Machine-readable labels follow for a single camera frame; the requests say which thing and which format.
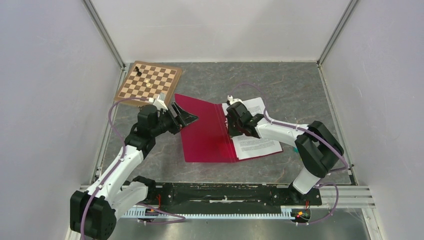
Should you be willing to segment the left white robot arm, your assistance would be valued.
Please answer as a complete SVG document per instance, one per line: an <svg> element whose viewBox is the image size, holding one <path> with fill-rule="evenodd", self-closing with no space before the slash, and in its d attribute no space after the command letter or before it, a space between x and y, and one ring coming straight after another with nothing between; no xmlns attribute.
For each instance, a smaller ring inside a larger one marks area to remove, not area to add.
<svg viewBox="0 0 424 240"><path fill-rule="evenodd" d="M142 163L156 144L156 137L173 135L198 120L173 102L172 109L154 104L139 109L137 122L131 127L112 164L86 190L75 191L70 198L69 228L81 237L107 240L117 221L135 204L153 203L155 188L135 180L122 188L130 173Z"/></svg>

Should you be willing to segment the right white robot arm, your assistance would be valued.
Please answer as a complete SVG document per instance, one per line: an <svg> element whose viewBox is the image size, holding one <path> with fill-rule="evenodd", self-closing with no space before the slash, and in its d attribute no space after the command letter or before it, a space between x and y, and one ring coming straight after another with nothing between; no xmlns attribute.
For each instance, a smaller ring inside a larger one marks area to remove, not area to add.
<svg viewBox="0 0 424 240"><path fill-rule="evenodd" d="M272 120L266 112L252 114L241 100L228 100L226 118L231 137L244 135L290 145L298 150L303 169L289 185L289 199L302 204L310 190L330 173L338 161L347 168L344 149L320 121L293 124Z"/></svg>

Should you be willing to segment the red clip file folder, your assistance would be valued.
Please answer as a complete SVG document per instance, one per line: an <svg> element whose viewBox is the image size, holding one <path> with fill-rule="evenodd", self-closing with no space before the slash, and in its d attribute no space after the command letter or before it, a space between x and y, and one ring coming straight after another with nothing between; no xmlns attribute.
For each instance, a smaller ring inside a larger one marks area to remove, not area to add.
<svg viewBox="0 0 424 240"><path fill-rule="evenodd" d="M187 163L231 163L222 157L220 143L226 133L226 115L222 104L175 94L176 103L198 120L185 127L180 135Z"/></svg>

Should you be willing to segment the printed text paper sheet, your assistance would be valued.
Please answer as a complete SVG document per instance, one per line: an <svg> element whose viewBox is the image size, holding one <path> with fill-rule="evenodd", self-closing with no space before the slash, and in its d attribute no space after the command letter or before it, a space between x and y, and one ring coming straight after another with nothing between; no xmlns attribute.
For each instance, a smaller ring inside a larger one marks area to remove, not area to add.
<svg viewBox="0 0 424 240"><path fill-rule="evenodd" d="M222 109L227 115L227 103L222 104ZM227 118L225 120L226 132L223 142L219 144L219 153L228 163L236 163L240 161L261 158L283 152L280 143L276 140L266 138L255 138L251 136L235 136L230 137L228 133Z"/></svg>

